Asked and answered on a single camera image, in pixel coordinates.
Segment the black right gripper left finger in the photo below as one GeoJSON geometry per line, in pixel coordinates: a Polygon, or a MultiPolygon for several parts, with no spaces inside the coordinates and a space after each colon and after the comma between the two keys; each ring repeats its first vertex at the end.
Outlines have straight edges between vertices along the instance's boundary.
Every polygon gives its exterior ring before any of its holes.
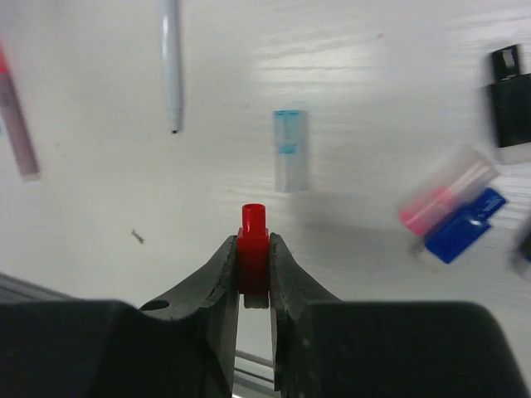
{"type": "Polygon", "coordinates": [[[140,308],[116,300],[1,307],[4,397],[229,397],[236,238],[140,308]]]}

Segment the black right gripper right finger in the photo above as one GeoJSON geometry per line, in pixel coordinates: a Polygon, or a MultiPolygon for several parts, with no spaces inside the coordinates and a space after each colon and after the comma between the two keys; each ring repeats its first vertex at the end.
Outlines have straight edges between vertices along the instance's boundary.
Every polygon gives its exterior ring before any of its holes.
{"type": "Polygon", "coordinates": [[[493,315],[457,301],[348,302],[269,248],[275,389],[283,397],[520,397],[493,315]]]}

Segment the pink highlighter cap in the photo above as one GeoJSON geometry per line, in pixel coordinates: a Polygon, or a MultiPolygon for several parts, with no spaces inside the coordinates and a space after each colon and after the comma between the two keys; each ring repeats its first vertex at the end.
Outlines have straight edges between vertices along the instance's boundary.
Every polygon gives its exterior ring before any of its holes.
{"type": "Polygon", "coordinates": [[[482,152],[463,148],[405,197],[397,208],[398,219],[412,234],[427,235],[498,176],[498,169],[482,152]]]}

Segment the blue highlighter cap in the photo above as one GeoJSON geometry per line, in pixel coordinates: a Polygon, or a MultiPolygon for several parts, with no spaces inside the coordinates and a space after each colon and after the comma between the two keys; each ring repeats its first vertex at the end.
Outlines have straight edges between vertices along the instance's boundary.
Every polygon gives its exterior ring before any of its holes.
{"type": "Polygon", "coordinates": [[[303,192],[309,189],[308,113],[298,109],[273,112],[275,189],[303,192]]]}

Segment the pink highlighter pen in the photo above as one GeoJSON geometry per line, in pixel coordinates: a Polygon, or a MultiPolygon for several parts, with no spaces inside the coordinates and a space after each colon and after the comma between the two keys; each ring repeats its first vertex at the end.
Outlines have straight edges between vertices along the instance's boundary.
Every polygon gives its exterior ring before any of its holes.
{"type": "Polygon", "coordinates": [[[24,181],[36,181],[40,178],[40,167],[3,49],[1,49],[1,118],[19,174],[24,181]]]}

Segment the black marker cap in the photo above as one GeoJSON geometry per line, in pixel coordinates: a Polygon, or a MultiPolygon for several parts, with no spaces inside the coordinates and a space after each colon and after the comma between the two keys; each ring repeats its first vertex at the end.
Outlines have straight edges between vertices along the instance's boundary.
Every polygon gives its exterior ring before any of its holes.
{"type": "Polygon", "coordinates": [[[487,139],[502,164],[530,161],[530,72],[519,43],[501,42],[481,60],[487,139]]]}

